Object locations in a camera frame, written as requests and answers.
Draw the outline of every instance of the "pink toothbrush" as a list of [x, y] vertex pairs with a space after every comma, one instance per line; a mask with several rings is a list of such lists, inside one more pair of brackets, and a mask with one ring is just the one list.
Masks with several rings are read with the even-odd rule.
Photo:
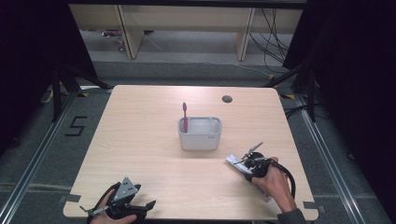
[[184, 132], [186, 133], [188, 129], [187, 116], [186, 116], [186, 111], [187, 111], [186, 103], [183, 103], [183, 110], [184, 110]]

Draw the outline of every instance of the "wire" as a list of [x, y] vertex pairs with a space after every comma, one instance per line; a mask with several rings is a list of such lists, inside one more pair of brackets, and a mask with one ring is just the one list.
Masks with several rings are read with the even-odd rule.
[[307, 107], [308, 107], [308, 105], [300, 105], [300, 106], [297, 106], [297, 107], [294, 107], [294, 108], [286, 108], [286, 109], [284, 109], [284, 110], [289, 110], [288, 112], [285, 113], [286, 119], [289, 119], [290, 116], [292, 114], [294, 114], [295, 112], [297, 112], [299, 110], [306, 109]]
[[[260, 45], [260, 44], [258, 43], [258, 41], [256, 41], [256, 40], [254, 39], [254, 37], [253, 37], [251, 34], [250, 34], [250, 36], [251, 36], [253, 42], [259, 47], [259, 49], [261, 49], [262, 51], [264, 51], [264, 65], [265, 65], [265, 67], [266, 67], [268, 70], [270, 70], [270, 71], [272, 71], [272, 72], [274, 72], [274, 73], [279, 73], [279, 72], [274, 71], [274, 70], [272, 70], [271, 68], [268, 67], [267, 60], [266, 60], [266, 55], [268, 54], [268, 55], [270, 55], [271, 57], [273, 57], [274, 59], [278, 60], [280, 63], [283, 63], [284, 60], [285, 60], [285, 57], [286, 57], [286, 54], [285, 54], [285, 52], [284, 52], [283, 50], [288, 50], [288, 47], [287, 47], [285, 44], [283, 44], [283, 43], [277, 38], [277, 33], [276, 33], [276, 9], [273, 8], [273, 21], [272, 21], [272, 25], [271, 25], [270, 22], [268, 21], [268, 18], [267, 18], [267, 16], [265, 15], [265, 12], [264, 12], [263, 8], [262, 8], [262, 15], [264, 16], [265, 21], [267, 22], [267, 25], [268, 25], [268, 27], [270, 28], [270, 35], [269, 35], [268, 39], [265, 38], [265, 37], [261, 34], [262, 38], [266, 41], [265, 47], [263, 47], [262, 45]], [[271, 43], [271, 37], [272, 37], [272, 36], [273, 36], [274, 39], [276, 40], [276, 44]], [[281, 58], [277, 57], [274, 53], [272, 53], [272, 52], [270, 52], [270, 51], [268, 50], [268, 46], [269, 46], [270, 44], [271, 44], [271, 45], [274, 45], [274, 46], [276, 46], [276, 47], [278, 48]]]
[[279, 170], [281, 170], [283, 173], [285, 173], [288, 176], [289, 180], [290, 180], [290, 193], [291, 193], [291, 196], [293, 198], [295, 198], [295, 195], [296, 195], [296, 183], [295, 183], [293, 175], [291, 174], [291, 172], [288, 169], [286, 169], [286, 167], [284, 167], [283, 165], [279, 164], [277, 161], [274, 161], [272, 159], [263, 160], [263, 161], [255, 161], [255, 160], [253, 160], [253, 161], [256, 164], [273, 165], [276, 168], [278, 168]]
[[[118, 182], [117, 184], [112, 185], [110, 188], [108, 188], [108, 190], [106, 190], [106, 192], [102, 195], [102, 197], [99, 199], [98, 203], [95, 205], [95, 207], [92, 209], [92, 211], [95, 211], [99, 208], [100, 203], [102, 202], [102, 200], [105, 199], [105, 197], [107, 196], [107, 194], [113, 190], [113, 189], [118, 189], [120, 187], [121, 183]], [[93, 219], [93, 216], [88, 216], [87, 217], [87, 224], [90, 224], [91, 221]]]

